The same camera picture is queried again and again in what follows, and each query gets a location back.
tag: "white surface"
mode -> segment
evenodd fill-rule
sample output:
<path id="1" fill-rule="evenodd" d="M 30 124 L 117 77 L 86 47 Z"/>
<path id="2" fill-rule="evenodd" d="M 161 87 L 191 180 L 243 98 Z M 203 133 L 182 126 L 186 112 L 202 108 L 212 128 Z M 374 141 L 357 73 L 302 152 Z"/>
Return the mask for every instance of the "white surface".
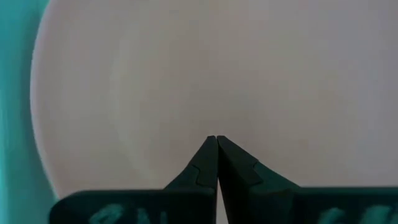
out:
<path id="1" fill-rule="evenodd" d="M 31 103 L 56 192 L 163 187 L 211 134 L 300 185 L 397 185 L 397 10 L 51 1 Z"/>

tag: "green marking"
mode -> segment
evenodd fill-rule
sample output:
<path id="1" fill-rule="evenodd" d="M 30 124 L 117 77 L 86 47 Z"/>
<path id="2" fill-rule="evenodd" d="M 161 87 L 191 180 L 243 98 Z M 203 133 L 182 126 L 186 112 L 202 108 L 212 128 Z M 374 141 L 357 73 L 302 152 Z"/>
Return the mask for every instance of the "green marking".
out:
<path id="1" fill-rule="evenodd" d="M 137 224 L 150 224 L 147 211 L 144 208 L 138 208 L 137 210 Z"/>
<path id="2" fill-rule="evenodd" d="M 96 212 L 88 220 L 90 224 L 115 224 L 123 215 L 123 207 L 119 204 L 109 204 Z"/>
<path id="3" fill-rule="evenodd" d="M 392 208 L 384 205 L 369 207 L 363 213 L 359 224 L 387 224 L 388 214 Z"/>
<path id="4" fill-rule="evenodd" d="M 318 224 L 332 224 L 336 223 L 340 218 L 343 218 L 344 211 L 339 208 L 331 208 L 320 215 Z"/>

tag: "teal background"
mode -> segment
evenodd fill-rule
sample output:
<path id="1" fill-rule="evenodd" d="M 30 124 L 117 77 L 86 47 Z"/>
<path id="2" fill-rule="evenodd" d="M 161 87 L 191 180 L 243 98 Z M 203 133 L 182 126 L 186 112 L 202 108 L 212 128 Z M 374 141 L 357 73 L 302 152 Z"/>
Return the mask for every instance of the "teal background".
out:
<path id="1" fill-rule="evenodd" d="M 0 1 L 0 223 L 47 223 L 55 201 L 35 148 L 30 62 L 47 0 Z"/>

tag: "black plastic jaw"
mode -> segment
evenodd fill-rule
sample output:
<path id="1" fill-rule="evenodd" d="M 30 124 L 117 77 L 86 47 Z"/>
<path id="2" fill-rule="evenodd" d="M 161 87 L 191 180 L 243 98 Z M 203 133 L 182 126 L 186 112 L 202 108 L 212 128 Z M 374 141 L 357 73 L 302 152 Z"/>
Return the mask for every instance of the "black plastic jaw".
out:
<path id="1" fill-rule="evenodd" d="M 216 223 L 218 145 L 207 137 L 163 190 L 93 190 L 59 201 L 50 224 Z"/>
<path id="2" fill-rule="evenodd" d="M 210 136 L 165 189 L 73 194 L 50 224 L 215 224 L 217 178 L 230 224 L 398 223 L 398 188 L 301 188 Z"/>

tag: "plate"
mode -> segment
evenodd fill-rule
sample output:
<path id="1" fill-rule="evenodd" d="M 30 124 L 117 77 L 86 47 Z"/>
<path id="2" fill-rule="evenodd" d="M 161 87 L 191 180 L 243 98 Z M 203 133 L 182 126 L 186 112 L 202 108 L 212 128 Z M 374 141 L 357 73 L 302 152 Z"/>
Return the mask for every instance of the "plate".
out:
<path id="1" fill-rule="evenodd" d="M 59 197 L 164 187 L 223 134 L 300 185 L 396 185 L 398 5 L 53 0 L 35 140 Z"/>

